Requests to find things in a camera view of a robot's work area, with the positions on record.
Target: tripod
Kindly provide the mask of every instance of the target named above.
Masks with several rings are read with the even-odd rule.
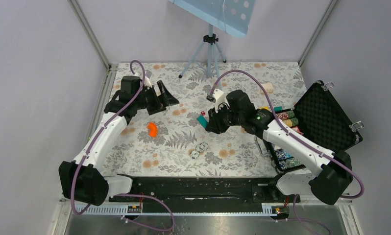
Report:
[[[196,58],[197,54],[200,52],[201,48],[203,48],[204,46],[204,43],[208,43],[208,59],[207,59],[207,69],[205,67],[203,67],[199,62],[197,61],[194,61],[194,59]],[[203,42],[201,42],[200,46],[197,48],[197,50],[195,51],[194,55],[191,57],[191,60],[188,62],[188,64],[185,66],[184,70],[181,72],[181,74],[178,76],[179,78],[182,78],[182,76],[184,75],[185,71],[187,71],[188,67],[190,66],[190,64],[192,62],[196,63],[200,68],[202,68],[206,73],[207,73],[207,77],[212,77],[213,76],[213,72],[211,70],[211,54],[213,53],[213,57],[214,57],[214,65],[216,67],[216,75],[217,75],[217,78],[219,78],[219,64],[217,62],[218,60],[218,57],[217,57],[217,53],[216,53],[216,48],[217,47],[217,50],[219,51],[220,53],[220,56],[223,60],[224,63],[226,63],[226,58],[219,46],[219,38],[216,38],[216,35],[213,33],[213,26],[211,24],[209,24],[209,34],[208,35],[205,35],[203,37]]]

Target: tripod leg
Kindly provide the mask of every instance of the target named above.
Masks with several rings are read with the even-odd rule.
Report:
[[[209,37],[213,36],[213,26],[209,24]],[[208,47],[208,59],[207,59],[207,77],[213,76],[211,72],[211,50],[213,50],[213,45],[209,44]]]
[[[224,63],[226,63],[227,60],[226,60],[226,57],[225,57],[224,54],[223,54],[223,51],[221,50],[221,48],[220,48],[220,46],[219,46],[219,42],[216,42],[216,46],[217,46],[217,50],[219,50],[221,59],[223,60]]]
[[[204,42],[201,42],[200,46],[198,46],[197,50],[195,51],[194,55],[191,57],[191,60],[188,62],[188,64],[185,66],[181,74],[178,76],[179,78],[182,78],[185,71],[187,71],[188,67],[192,62],[194,62],[194,59],[196,58],[197,54],[200,52],[200,50],[203,48]]]
[[[218,58],[217,58],[217,53],[216,49],[213,47],[213,56],[214,56],[214,66],[216,67],[216,75],[217,79],[220,77],[219,75],[219,63],[218,63]],[[221,81],[219,81],[219,89],[221,90]]]
[[[211,50],[213,49],[213,46],[209,43],[208,47],[208,58],[207,58],[207,77],[213,76],[211,73]]]

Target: orange object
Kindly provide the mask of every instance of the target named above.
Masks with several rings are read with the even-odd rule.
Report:
[[[149,129],[149,136],[155,138],[158,134],[158,127],[153,122],[150,122],[147,128]]]

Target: foam padding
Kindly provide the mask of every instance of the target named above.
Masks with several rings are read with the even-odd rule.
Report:
[[[350,119],[330,91],[324,91],[323,84],[315,82],[295,105],[298,127],[304,137],[324,148],[346,150],[363,138],[350,129]]]

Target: gray wall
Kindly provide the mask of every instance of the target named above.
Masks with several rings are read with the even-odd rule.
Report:
[[[333,81],[363,142],[350,149],[366,186],[354,200],[365,235],[391,234],[391,0],[343,0],[302,68],[308,85]]]
[[[244,38],[215,33],[227,61],[298,61],[329,1],[257,0]],[[206,22],[168,0],[79,3],[112,63],[189,61],[208,33]],[[197,60],[207,60],[207,48]]]
[[[66,0],[0,0],[0,234],[46,234],[104,73]]]

